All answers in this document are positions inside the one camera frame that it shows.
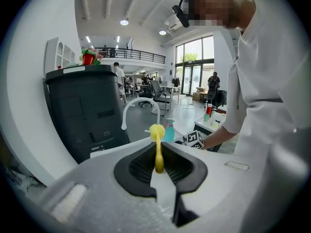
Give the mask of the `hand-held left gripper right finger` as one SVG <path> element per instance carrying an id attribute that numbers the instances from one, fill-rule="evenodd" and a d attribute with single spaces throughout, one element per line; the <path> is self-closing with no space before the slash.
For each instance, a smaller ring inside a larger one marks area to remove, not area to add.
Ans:
<path id="1" fill-rule="evenodd" d="M 308 179 L 308 164 L 274 149 L 261 159 L 163 144 L 188 171 L 176 184 L 179 233 L 268 233 L 276 229 Z"/>

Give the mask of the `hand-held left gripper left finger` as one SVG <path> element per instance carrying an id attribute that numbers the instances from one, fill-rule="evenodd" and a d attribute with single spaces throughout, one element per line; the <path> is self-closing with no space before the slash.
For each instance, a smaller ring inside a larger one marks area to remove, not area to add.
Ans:
<path id="1" fill-rule="evenodd" d="M 130 144 L 92 157 L 56 180 L 29 209 L 48 233 L 175 233 L 155 201 L 134 197 L 114 178 L 124 156 L 145 147 Z"/>

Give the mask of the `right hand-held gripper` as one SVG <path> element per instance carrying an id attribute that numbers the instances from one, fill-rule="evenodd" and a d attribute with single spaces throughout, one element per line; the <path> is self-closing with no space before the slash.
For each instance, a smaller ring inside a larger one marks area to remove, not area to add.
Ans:
<path id="1" fill-rule="evenodd" d="M 204 141 L 202 135 L 197 131 L 191 131 L 186 135 L 174 140 L 174 143 L 188 146 L 195 149 L 202 149 L 204 147 Z"/>

